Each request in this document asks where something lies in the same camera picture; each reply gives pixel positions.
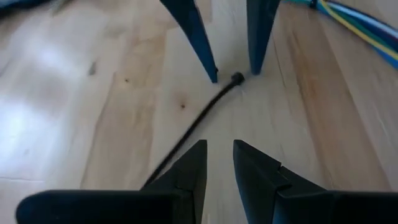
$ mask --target blue pointed leg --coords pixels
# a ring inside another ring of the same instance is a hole
[[[217,68],[206,35],[205,26],[194,0],[160,0],[187,35],[191,46],[212,83],[217,82]]]
[[[267,44],[280,0],[246,0],[251,72],[258,75],[266,56]]]

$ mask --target white wire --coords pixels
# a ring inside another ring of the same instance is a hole
[[[343,12],[343,13],[345,13],[347,15],[353,16],[353,17],[358,18],[358,19],[360,19],[360,20],[362,20],[364,22],[367,22],[368,24],[371,24],[371,25],[373,25],[373,26],[375,26],[375,27],[377,27],[379,29],[382,29],[385,32],[387,32],[388,34],[390,34],[390,35],[392,35],[392,36],[394,36],[395,38],[398,39],[398,31],[397,30],[395,30],[395,29],[393,29],[393,28],[391,28],[391,27],[389,27],[389,26],[387,26],[387,25],[385,25],[385,24],[383,24],[383,23],[381,23],[381,22],[379,22],[379,21],[377,21],[377,20],[375,20],[375,19],[373,19],[371,17],[368,17],[368,16],[366,16],[364,14],[361,14],[361,13],[358,13],[356,11],[352,11],[351,9],[348,9],[346,7],[343,7],[343,6],[340,6],[339,4],[335,4],[333,2],[328,2],[328,5],[331,8],[333,8],[333,9],[335,9],[337,11]]]

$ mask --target cable connector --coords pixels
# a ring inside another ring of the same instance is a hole
[[[233,74],[231,76],[231,79],[232,83],[234,83],[235,85],[241,85],[244,82],[244,76],[240,72],[236,72],[235,74]]]

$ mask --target black cord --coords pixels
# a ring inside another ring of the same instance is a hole
[[[200,122],[203,120],[203,118],[205,118],[206,115],[209,113],[209,111],[212,109],[212,107],[214,107],[214,105],[217,103],[217,101],[220,100],[225,94],[227,94],[234,87],[236,87],[244,82],[244,77],[243,77],[242,73],[239,73],[239,72],[235,73],[231,78],[232,78],[232,81],[228,85],[226,85],[206,105],[206,107],[205,107],[205,109],[203,109],[203,111],[200,112],[199,116],[194,120],[194,122],[191,124],[191,126],[188,128],[188,130],[185,132],[185,134],[176,143],[176,145],[173,147],[173,149],[167,154],[167,156],[163,159],[163,161],[156,167],[156,169],[149,176],[147,181],[145,181],[145,184],[141,189],[143,189],[144,187],[147,187],[150,183],[152,183],[156,179],[156,177],[160,174],[160,172],[162,172],[164,167],[171,161],[173,156],[178,152],[178,150],[181,148],[181,146],[189,138],[189,136],[192,134],[192,132],[195,130],[195,128],[200,124]]]

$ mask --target wood grain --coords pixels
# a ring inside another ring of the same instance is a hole
[[[340,2],[398,26],[396,1]],[[203,223],[247,222],[234,139],[328,189],[398,190],[398,74],[370,46],[282,3],[254,77],[246,2],[197,5],[218,85],[159,1],[77,0],[0,22],[0,223],[40,190],[139,189],[235,71],[246,83],[179,154],[208,140]]]

